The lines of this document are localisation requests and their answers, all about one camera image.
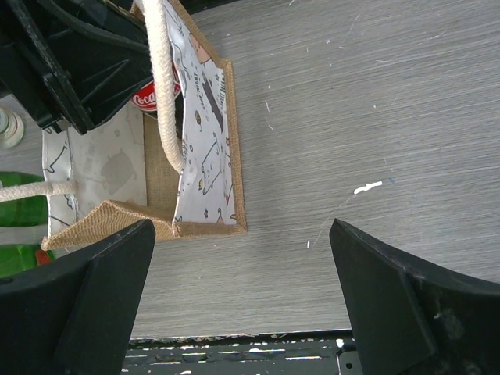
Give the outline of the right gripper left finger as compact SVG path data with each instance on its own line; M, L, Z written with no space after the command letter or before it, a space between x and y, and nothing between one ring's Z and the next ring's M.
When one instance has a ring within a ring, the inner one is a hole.
M1 279L3 374L119 374L155 245L151 220Z

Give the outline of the green bottle front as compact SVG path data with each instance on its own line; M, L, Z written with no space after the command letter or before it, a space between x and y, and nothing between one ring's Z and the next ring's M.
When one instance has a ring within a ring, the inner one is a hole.
M55 260L52 251L42 250L39 244L1 245L1 277L10 277Z

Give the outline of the canvas tote bag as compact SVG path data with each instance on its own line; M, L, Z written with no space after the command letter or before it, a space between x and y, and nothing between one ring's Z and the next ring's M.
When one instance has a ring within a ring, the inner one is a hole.
M209 46L178 1L135 1L145 25L156 114L129 100L100 127L79 134L85 120L77 96L48 46L52 24L41 1L12 7L55 72L69 103L66 129L41 129L12 96L1 107L41 131L42 182L1 187L1 203L45 196L44 250L89 245L137 220L151 220L159 240L238 234L247 228L234 78L229 60ZM184 107L173 94L175 65Z

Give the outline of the cola glass bottle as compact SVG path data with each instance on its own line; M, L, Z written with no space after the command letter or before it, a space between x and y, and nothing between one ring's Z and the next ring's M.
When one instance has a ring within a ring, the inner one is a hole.
M180 80L175 65L172 65L173 71L173 94L175 99L176 110L180 111L184 107L184 99L182 95ZM155 85L151 81L142 87L132 98L131 103L144 113L157 112L157 101L155 95Z

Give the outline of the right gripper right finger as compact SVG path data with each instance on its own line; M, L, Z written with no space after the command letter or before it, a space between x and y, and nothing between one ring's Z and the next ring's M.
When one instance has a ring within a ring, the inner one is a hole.
M329 233L365 374L497 374L499 285L335 220Z

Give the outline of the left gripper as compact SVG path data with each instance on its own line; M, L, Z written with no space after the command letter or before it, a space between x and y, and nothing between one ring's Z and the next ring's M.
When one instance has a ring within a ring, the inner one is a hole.
M12 95L41 129L66 129L66 93L13 6L1 2L1 96ZM77 96L79 134L116 115L152 81L145 25L127 1L41 1L46 41Z

